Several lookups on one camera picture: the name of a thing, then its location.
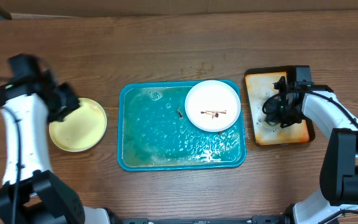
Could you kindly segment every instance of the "wooden table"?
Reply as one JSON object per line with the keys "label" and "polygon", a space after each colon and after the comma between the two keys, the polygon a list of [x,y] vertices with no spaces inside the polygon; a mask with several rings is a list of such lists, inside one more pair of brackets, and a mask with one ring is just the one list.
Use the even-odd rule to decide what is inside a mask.
{"label": "wooden table", "polygon": [[[358,117],[358,11],[0,21],[0,76],[19,53],[45,58],[80,96],[103,105],[95,149],[67,154],[49,142],[55,173],[83,204],[120,217],[235,218],[283,212],[319,188],[328,140],[257,147],[244,91],[248,68],[310,65]],[[120,90],[134,82],[227,78],[241,89],[248,155],[235,169],[126,172],[117,163]],[[0,115],[0,187],[5,170]],[[358,216],[341,218],[358,222]]]}

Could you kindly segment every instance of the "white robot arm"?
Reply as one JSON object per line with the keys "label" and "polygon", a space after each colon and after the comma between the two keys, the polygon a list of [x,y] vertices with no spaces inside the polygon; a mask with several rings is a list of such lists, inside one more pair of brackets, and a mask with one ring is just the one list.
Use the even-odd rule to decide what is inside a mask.
{"label": "white robot arm", "polygon": [[[0,218],[4,223],[109,224],[117,219],[111,211],[82,206],[78,195],[52,172],[47,124],[63,121],[80,105],[71,88],[66,83],[56,86],[49,70],[41,72],[37,62],[31,55],[10,58],[14,77],[0,87],[7,136]],[[25,207],[34,195],[42,202]]]}
{"label": "white robot arm", "polygon": [[274,88],[279,93],[262,107],[268,124],[280,123],[286,128],[310,119],[329,139],[320,189],[293,206],[293,223],[323,224],[335,220],[343,211],[356,213],[353,210],[358,209],[358,119],[338,102],[330,87],[311,82],[308,66],[292,67],[287,77],[274,83]]}
{"label": "white robot arm", "polygon": [[[315,93],[332,98],[340,104],[334,93],[328,91],[316,91]],[[302,113],[317,125],[327,139],[330,138],[331,131],[334,128],[349,128],[353,131],[358,131],[358,128],[351,123],[337,106],[316,95],[305,94]],[[356,118],[350,112],[348,113],[353,118]],[[293,216],[295,224],[314,224],[344,209],[357,210],[358,205],[342,204],[340,206],[331,206],[330,202],[321,193],[321,189],[318,189],[306,200],[297,203],[293,207]]]}

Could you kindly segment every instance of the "blue tray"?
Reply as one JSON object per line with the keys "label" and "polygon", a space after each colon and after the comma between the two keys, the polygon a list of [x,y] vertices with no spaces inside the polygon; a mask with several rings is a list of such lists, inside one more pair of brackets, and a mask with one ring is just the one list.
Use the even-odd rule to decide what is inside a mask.
{"label": "blue tray", "polygon": [[[240,96],[238,86],[227,83]],[[202,81],[134,83],[119,97],[117,159],[128,171],[237,167],[246,159],[242,112],[229,129],[209,133],[187,118],[185,99]]]}

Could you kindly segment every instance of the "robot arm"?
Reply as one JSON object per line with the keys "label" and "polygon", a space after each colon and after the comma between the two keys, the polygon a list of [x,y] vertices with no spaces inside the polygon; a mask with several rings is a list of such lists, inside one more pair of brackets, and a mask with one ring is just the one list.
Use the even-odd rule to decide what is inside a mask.
{"label": "robot arm", "polygon": [[357,210],[358,119],[338,102],[332,89],[311,82],[309,67],[294,67],[287,80],[281,77],[274,85],[279,94],[264,104],[266,122],[286,128],[311,119],[329,139],[320,189],[293,207],[293,222],[323,224],[339,216],[341,210]]}
{"label": "robot arm", "polygon": [[[315,93],[332,98],[334,101],[341,104],[334,93],[328,91],[315,91]],[[353,118],[356,118],[349,111],[347,112]],[[358,128],[349,121],[337,106],[316,95],[311,95],[309,93],[305,94],[302,102],[302,113],[317,125],[327,139],[330,138],[331,131],[334,128],[349,128],[353,131],[358,131]]]}
{"label": "robot arm", "polygon": [[21,149],[17,145],[16,123],[11,114],[6,109],[2,109],[6,127],[6,146],[7,161],[2,184],[9,182],[11,185],[16,183],[17,176],[17,151],[22,151],[21,181],[32,177],[36,170],[41,172],[50,170],[52,166],[49,161],[47,137],[45,135],[48,108],[44,101],[33,93],[29,96],[21,95],[7,100],[4,108],[9,108],[15,112],[19,129],[21,132]]}

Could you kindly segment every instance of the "wood grain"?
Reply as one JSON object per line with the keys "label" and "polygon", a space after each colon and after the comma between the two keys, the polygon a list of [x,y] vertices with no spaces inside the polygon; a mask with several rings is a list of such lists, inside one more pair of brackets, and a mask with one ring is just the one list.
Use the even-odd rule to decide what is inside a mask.
{"label": "wood grain", "polygon": [[[284,211],[319,187],[328,141],[257,147],[246,103],[248,68],[310,65],[358,117],[358,11],[0,21],[0,76],[19,53],[45,58],[108,114],[103,141],[83,154],[49,142],[55,173],[92,207],[120,217],[236,218]],[[248,155],[235,169],[126,172],[117,163],[120,90],[134,82],[227,78],[241,89]],[[6,160],[0,115],[0,186]],[[358,223],[358,217],[341,218]]]}
{"label": "wood grain", "polygon": [[72,18],[71,16],[50,16],[50,15],[39,15],[39,14],[23,14],[23,13],[11,13],[12,19],[66,19]]}
{"label": "wood grain", "polygon": [[84,17],[356,10],[358,0],[0,0],[0,5],[11,13]]}

